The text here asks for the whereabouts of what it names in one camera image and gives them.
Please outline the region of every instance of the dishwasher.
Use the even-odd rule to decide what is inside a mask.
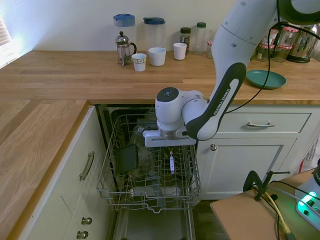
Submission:
[[[108,141],[97,190],[117,211],[112,239],[195,240],[192,209],[200,193],[195,145],[146,148],[143,130],[157,129],[154,107],[103,107],[103,116]],[[132,144],[137,168],[119,173],[117,150]]]

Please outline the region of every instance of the wooden countertop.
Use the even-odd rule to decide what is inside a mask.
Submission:
[[[86,114],[86,100],[0,100],[0,239],[17,239]]]
[[[320,105],[320,63],[271,62],[287,84],[263,90],[253,104]],[[248,67],[267,69],[266,62]],[[92,104],[153,104],[159,90],[199,90],[207,98],[215,67],[205,55],[183,61],[167,52],[165,65],[117,64],[116,52],[31,51],[0,69],[0,236],[15,239],[30,217],[66,147]],[[234,104],[259,89],[245,82]]]
[[[267,70],[268,63],[252,61],[248,70]],[[253,104],[320,105],[320,63],[273,62],[271,71],[286,77],[279,89],[263,90]],[[92,104],[153,104],[159,90],[177,87],[198,90],[207,98],[215,85],[215,67],[205,55],[189,53],[165,65],[148,64],[143,72],[117,64],[112,51],[31,51],[0,69],[0,99],[82,99]],[[233,103],[243,104],[259,89],[242,85]]]
[[[312,177],[312,171],[309,170],[282,181],[298,187]],[[295,194],[295,190],[287,185],[278,182],[270,185]],[[271,188],[268,188],[267,192],[278,196],[276,203],[279,210],[297,240],[320,239],[320,232],[297,213],[297,201],[294,198]],[[231,240],[277,240],[276,214],[263,199],[260,202],[255,201],[255,195],[257,195],[255,190],[249,190],[210,204]],[[279,230],[280,239],[286,239],[281,226]]]

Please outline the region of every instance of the blue lid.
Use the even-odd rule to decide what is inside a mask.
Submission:
[[[152,24],[152,25],[165,24],[166,22],[161,17],[144,17],[143,20],[145,24]]]
[[[116,27],[131,27],[136,24],[135,16],[127,13],[121,13],[113,16],[113,22]]]

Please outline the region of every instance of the dishwasher rack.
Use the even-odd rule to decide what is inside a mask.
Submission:
[[[121,208],[148,209],[154,213],[190,210],[199,202],[200,176],[194,145],[171,149],[175,162],[174,173],[170,169],[168,147],[138,147],[139,151],[150,152],[150,164],[142,161],[138,170],[116,174],[116,150],[130,144],[135,126],[157,126],[152,117],[154,114],[125,114],[113,124],[97,190],[116,211]],[[114,180],[115,185],[110,184],[110,179]]]

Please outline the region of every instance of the white cup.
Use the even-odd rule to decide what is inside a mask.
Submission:
[[[144,53],[136,53],[131,55],[131,59],[134,65],[134,70],[137,72],[143,72],[146,70],[147,55]]]
[[[183,60],[186,57],[187,44],[178,42],[173,44],[174,59]]]
[[[148,50],[149,61],[152,66],[162,66],[166,60],[166,49],[163,47],[152,47]]]

